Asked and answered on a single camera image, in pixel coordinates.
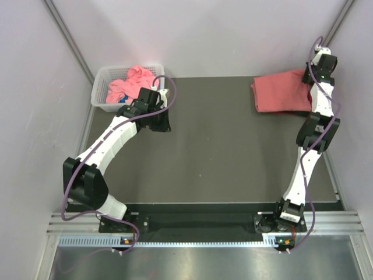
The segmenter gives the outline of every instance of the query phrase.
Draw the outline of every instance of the black and white robotic arm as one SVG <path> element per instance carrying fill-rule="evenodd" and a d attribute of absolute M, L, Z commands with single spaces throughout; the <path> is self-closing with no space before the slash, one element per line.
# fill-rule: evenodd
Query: black and white robotic arm
<path fill-rule="evenodd" d="M 156 91 L 155 88 L 141 88 L 138 99 L 119 109 L 109 127 L 91 147 L 76 159 L 67 158 L 63 165 L 64 192 L 81 160 L 88 158 L 72 184 L 69 198 L 112 218 L 124 217 L 127 207 L 108 193 L 103 175 L 119 150 L 142 128 L 149 127 L 152 131 L 160 132 L 171 131 L 168 110 L 151 117 L 128 121 L 130 118 L 155 113 L 167 107 L 167 93 L 168 89 Z"/>
<path fill-rule="evenodd" d="M 332 104 L 328 97 L 332 97 L 335 82 L 330 75 L 334 71 L 336 65 L 337 57 L 332 56 L 330 49 L 317 46 L 315 48 L 315 57 L 311 61 L 311 68 L 319 82 L 319 85 L 325 93 L 323 93 L 314 83 L 309 73 L 308 66 L 303 76 L 302 81 L 306 84 L 312 85 L 312 111 L 297 136 L 297 163 L 290 185 L 281 199 L 280 209 L 278 211 L 278 218 L 281 222 L 289 222 L 293 225 L 297 224 L 303 214 L 306 189 L 304 184 L 304 174 L 301 169 L 301 158 L 303 157 L 302 162 L 308 185 L 318 159 L 321 157 L 322 152 L 327 150 L 339 127 L 340 120 L 336 119 L 320 143 L 304 155 L 307 149 L 317 140 L 334 116 Z"/>

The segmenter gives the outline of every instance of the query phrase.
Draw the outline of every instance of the pink towel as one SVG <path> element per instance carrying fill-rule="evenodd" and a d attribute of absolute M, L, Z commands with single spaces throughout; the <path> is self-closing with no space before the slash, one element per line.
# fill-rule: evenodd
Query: pink towel
<path fill-rule="evenodd" d="M 251 85 L 258 112 L 311 111 L 308 85 L 302 83 L 304 69 L 258 77 Z"/>
<path fill-rule="evenodd" d="M 141 66 L 132 67 L 127 73 L 127 80 L 114 80 L 109 84 L 106 103 L 119 103 L 125 96 L 128 96 L 126 102 L 132 102 L 139 97 L 140 88 L 151 88 L 154 78 L 149 70 Z"/>

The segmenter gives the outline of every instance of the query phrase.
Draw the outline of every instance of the white cylinder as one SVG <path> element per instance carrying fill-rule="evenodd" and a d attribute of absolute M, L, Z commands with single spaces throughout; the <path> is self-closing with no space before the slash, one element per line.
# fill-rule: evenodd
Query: white cylinder
<path fill-rule="evenodd" d="M 117 201 L 112 195 L 108 194 L 105 203 L 97 209 L 97 211 L 104 215 L 121 220 L 127 211 L 127 206 Z"/>

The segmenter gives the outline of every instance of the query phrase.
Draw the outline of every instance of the white plastic basket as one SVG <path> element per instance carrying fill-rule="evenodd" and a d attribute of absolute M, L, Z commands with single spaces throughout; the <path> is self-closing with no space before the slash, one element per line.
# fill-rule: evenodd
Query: white plastic basket
<path fill-rule="evenodd" d="M 162 65 L 142 66 L 148 69 L 155 76 L 164 75 L 164 68 Z M 91 104 L 94 107 L 101 107 L 106 112 L 116 112 L 124 104 L 128 103 L 106 103 L 106 97 L 109 90 L 109 83 L 114 80 L 127 80 L 127 73 L 131 67 L 128 66 L 106 66 L 98 70 L 94 79 Z M 164 88 L 164 78 L 160 79 L 161 89 Z"/>

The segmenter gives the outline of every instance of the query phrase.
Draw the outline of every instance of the folded red towel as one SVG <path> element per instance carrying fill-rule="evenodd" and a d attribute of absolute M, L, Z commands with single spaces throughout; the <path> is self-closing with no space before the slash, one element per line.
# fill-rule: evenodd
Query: folded red towel
<path fill-rule="evenodd" d="M 309 86 L 302 83 L 304 69 L 254 78 L 251 85 L 258 112 L 311 111 Z"/>

